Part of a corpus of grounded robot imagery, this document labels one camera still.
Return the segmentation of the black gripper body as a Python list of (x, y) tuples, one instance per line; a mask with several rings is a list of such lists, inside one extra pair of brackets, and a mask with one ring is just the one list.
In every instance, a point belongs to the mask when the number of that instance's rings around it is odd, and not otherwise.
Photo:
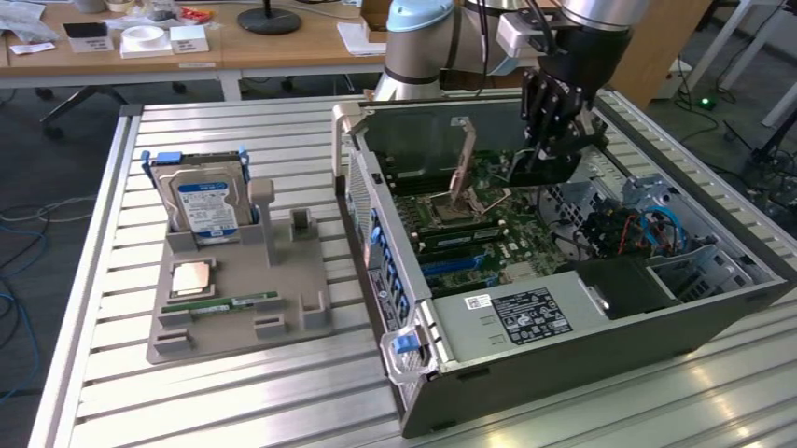
[(585, 26), (558, 29), (555, 51), (539, 59), (541, 72), (569, 88), (578, 88), (592, 102), (613, 77), (632, 36), (632, 29), (605, 31)]

